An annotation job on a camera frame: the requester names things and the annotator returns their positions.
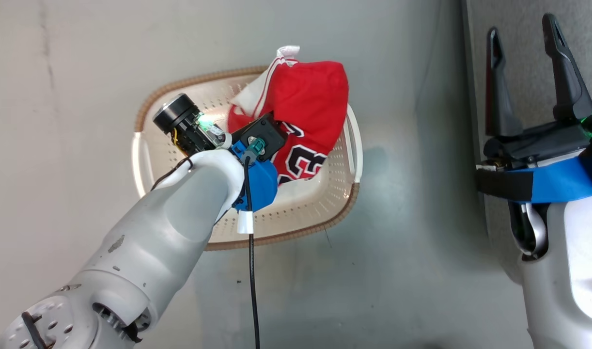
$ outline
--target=camera lens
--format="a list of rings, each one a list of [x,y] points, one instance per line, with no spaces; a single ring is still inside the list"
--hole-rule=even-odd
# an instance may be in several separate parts
[[[186,94],[180,93],[171,102],[163,104],[163,107],[154,115],[153,120],[154,124],[167,134],[188,116],[195,119],[200,112]]]

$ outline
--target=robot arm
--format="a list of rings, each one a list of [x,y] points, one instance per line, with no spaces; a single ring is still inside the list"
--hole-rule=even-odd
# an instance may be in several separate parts
[[[191,159],[192,169],[184,163],[119,220],[68,285],[27,310],[29,326],[17,317],[0,349],[40,340],[46,348],[127,349],[152,329],[243,184],[243,167],[228,150]]]
[[[178,95],[154,123],[187,158],[119,220],[68,285],[8,326],[0,349],[133,347],[189,278],[214,223],[231,207],[251,216],[274,200],[277,172],[269,159],[287,134],[272,113],[230,135]],[[243,234],[252,234],[248,223]]]
[[[553,65],[555,121],[524,129],[504,82],[496,28],[488,33],[488,158],[481,192],[506,199],[529,333],[536,349],[592,349],[592,101],[561,28],[542,18]]]

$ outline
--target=white cable clip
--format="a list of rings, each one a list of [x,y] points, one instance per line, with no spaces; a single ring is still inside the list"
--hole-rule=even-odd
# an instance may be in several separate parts
[[[238,212],[238,234],[253,234],[253,212]]]

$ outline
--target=green connector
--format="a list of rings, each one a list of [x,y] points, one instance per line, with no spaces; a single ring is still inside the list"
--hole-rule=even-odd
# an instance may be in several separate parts
[[[247,147],[247,150],[252,151],[255,154],[255,157],[258,157],[264,148],[265,148],[264,140],[261,138],[257,138],[257,139],[255,139],[255,141],[252,141],[249,144],[249,146]]]

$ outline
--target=green led light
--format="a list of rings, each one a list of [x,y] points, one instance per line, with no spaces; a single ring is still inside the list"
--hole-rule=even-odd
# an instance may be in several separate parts
[[[581,119],[580,123],[582,124],[582,123],[583,123],[583,122],[584,122],[586,119],[588,119],[588,118],[589,118],[589,117],[585,117],[584,119]],[[591,138],[591,137],[592,137],[592,132],[589,132],[589,131],[586,131],[586,130],[585,130],[585,131],[584,131],[584,134],[586,134],[586,135],[587,135],[587,137],[589,137],[589,138]]]
[[[205,115],[205,113],[200,112],[197,116],[197,120],[201,123],[212,122],[212,117],[209,115]]]

